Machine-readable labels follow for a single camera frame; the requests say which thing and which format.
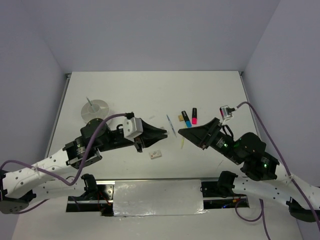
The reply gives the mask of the green clear pen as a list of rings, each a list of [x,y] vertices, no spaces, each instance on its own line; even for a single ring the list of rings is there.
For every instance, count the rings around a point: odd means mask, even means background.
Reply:
[[[94,104],[90,101],[90,99],[86,96],[86,100],[88,102],[88,104],[90,105],[91,109],[93,112],[96,112],[96,109],[94,107]]]

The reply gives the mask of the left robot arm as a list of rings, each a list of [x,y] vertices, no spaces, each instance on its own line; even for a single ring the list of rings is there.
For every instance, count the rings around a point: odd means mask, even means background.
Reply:
[[[141,118],[123,114],[124,121],[111,130],[106,119],[95,118],[81,128],[81,135],[62,149],[32,165],[15,161],[23,168],[0,170],[0,211],[22,214],[49,199],[70,196],[91,200],[100,194],[95,177],[83,168],[102,159],[101,153],[135,147],[141,153],[167,138],[167,131]]]

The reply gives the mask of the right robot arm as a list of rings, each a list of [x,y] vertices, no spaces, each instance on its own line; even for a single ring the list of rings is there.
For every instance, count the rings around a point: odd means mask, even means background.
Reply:
[[[202,150],[212,148],[240,167],[240,176],[228,170],[220,173],[215,190],[222,196],[247,195],[287,206],[290,215],[313,223],[320,218],[320,189],[289,175],[274,156],[266,152],[266,143],[247,132],[234,139],[228,125],[219,119],[178,133]]]

